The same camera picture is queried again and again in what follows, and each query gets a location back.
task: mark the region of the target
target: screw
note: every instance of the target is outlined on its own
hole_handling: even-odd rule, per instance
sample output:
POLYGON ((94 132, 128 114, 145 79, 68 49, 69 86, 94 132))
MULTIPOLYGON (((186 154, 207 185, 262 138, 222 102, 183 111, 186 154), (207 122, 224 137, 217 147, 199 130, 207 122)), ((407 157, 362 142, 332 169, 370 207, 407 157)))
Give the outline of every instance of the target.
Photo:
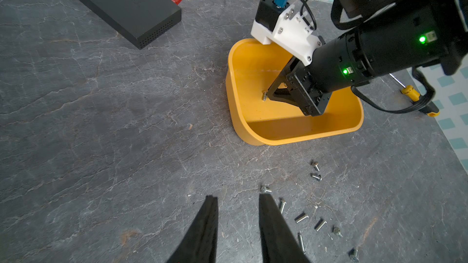
POLYGON ((336 234, 336 235, 338 235, 338 236, 340 236, 340 237, 343 237, 343 236, 341 235, 341 230, 340 230, 339 227, 334 227, 334 228, 333 228, 333 233, 336 234))
POLYGON ((306 253, 306 250, 304 249, 304 242, 302 241, 302 235, 301 235, 301 233, 298 233, 298 235, 299 235, 299 243, 300 243, 300 245, 301 245, 302 253, 305 254, 305 253, 306 253))
POLYGON ((353 260, 354 262, 359 262, 359 259, 358 259, 358 250, 352 249, 351 252, 350 252, 349 254, 350 254, 350 259, 351 259, 351 260, 353 260))
POLYGON ((301 221, 303 221, 303 220, 305 220, 305 219, 307 219, 307 218, 309 218, 309 216, 308 216, 306 213, 304 213, 304 214, 302 214, 300 217, 298 217, 297 219, 295 219, 294 221, 295 221, 296 223, 300 223, 301 221))
POLYGON ((319 230, 322 228, 322 226, 324 226, 326 223, 327 223, 327 222, 326 222, 324 219, 322 219, 322 220, 320 221, 319 225, 317 225, 317 227, 315 228, 315 230, 316 230, 316 231, 319 231, 319 230))
POLYGON ((271 191, 272 191, 272 190, 270 190, 270 189, 269 189, 268 187, 266 187, 266 186, 262 186, 262 187, 260 188, 260 192, 261 192, 262 194, 270 193, 271 191))
POLYGON ((284 206, 286 205, 286 201, 281 199, 281 204, 279 205, 279 212, 283 214, 284 206))
POLYGON ((316 161, 314 161, 314 162, 312 163, 313 168, 314 168, 317 172, 320 172, 318 165, 319 165, 319 163, 316 162, 316 161))
POLYGON ((317 181, 321 181, 321 180, 322 180, 322 175, 311 174, 311 176, 312 176, 312 178, 317 179, 317 181))

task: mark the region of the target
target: metal screw bracket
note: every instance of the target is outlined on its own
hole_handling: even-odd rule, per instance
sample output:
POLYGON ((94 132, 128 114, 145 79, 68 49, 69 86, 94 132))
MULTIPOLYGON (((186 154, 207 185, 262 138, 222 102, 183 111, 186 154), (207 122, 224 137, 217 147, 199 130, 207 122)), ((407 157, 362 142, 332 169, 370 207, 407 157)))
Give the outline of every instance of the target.
POLYGON ((299 236, 299 244, 301 245, 301 250, 302 250, 302 253, 306 253, 306 250, 304 249, 304 242, 302 241, 302 235, 301 233, 298 233, 298 236, 299 236))
POLYGON ((353 260, 354 262, 359 262, 358 259, 358 250, 352 249, 351 252, 349 252, 350 259, 353 260))
POLYGON ((335 226, 335 227, 333 228, 333 233, 336 234, 337 236, 343 237, 343 236, 341 235, 341 230, 340 230, 339 227, 336 227, 336 226, 335 226))
POLYGON ((281 200, 281 204, 279 205, 279 212, 283 214, 284 206, 286 205, 286 201, 284 199, 281 200))
POLYGON ((317 227, 315 228, 315 230, 319 231, 322 228, 322 226, 324 226, 326 223, 327 222, 324 219, 322 219, 320 223, 317 225, 317 227))
POLYGON ((305 219, 307 219, 307 218, 309 218, 309 216, 308 216, 306 213, 304 213, 303 215, 301 215, 300 217, 298 217, 298 218, 295 219, 294 221, 295 221, 296 223, 300 223, 301 221, 303 221, 303 220, 305 220, 305 219))
POLYGON ((311 174, 311 176, 312 176, 312 178, 317 179, 317 181, 321 181, 321 180, 322 180, 322 176, 321 176, 321 175, 311 174))
POLYGON ((262 187, 260 188, 260 192, 261 192, 262 194, 271 193, 271 191, 272 191, 272 190, 270 190, 270 189, 269 189, 268 187, 266 187, 266 186, 262 186, 262 187))
POLYGON ((314 162, 312 163, 312 166, 313 166, 313 168, 314 168, 317 172, 320 172, 319 167, 318 167, 318 166, 319 166, 319 163, 318 163, 318 162, 314 161, 314 162))

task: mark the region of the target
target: gray stone table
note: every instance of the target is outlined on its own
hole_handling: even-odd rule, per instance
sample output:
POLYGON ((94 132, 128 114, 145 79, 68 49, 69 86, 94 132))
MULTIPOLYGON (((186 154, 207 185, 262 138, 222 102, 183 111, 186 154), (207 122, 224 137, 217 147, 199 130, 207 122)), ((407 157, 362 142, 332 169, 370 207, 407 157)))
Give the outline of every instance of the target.
MULTIPOLYGON (((184 0, 182 22, 138 50, 78 0, 0 0, 0 262, 164 262, 210 194, 217 262, 260 262, 261 184, 313 262, 356 246, 362 262, 468 260, 468 178, 434 119, 364 104, 354 133, 277 147, 236 135, 227 55, 258 1, 184 0)), ((311 6, 319 33, 339 35, 331 5, 311 6)), ((384 77, 362 91, 398 108, 399 89, 384 77)))

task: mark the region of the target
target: yellow plastic tray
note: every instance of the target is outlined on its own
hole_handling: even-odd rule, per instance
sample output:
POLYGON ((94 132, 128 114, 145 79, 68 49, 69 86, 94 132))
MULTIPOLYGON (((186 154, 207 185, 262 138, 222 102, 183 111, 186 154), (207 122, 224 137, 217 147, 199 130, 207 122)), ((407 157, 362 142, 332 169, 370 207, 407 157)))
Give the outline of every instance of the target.
POLYGON ((227 100, 237 135, 251 145, 280 145, 358 130, 364 120, 361 101, 349 88, 333 92, 325 113, 304 116, 283 102, 262 101, 291 54, 275 43, 248 38, 229 52, 227 100))

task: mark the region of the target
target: screwdriver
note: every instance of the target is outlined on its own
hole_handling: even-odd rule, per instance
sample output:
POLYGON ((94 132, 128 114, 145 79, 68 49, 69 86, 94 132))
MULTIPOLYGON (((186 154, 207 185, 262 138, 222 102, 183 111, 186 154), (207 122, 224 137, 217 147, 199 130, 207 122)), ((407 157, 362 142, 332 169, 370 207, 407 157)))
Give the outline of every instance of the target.
MULTIPOLYGON (((396 79, 396 77, 393 74, 390 73, 390 76, 403 87, 403 89, 401 90, 401 93, 403 95, 409 97, 413 102, 419 101, 419 97, 421 96, 421 94, 418 93, 418 91, 416 91, 412 85, 405 86, 401 83, 401 81, 396 79)), ((419 112, 422 112, 430 117, 436 117, 440 114, 439 108, 437 108, 436 104, 434 104, 434 102, 432 101, 428 103, 426 107, 420 109, 419 112)))

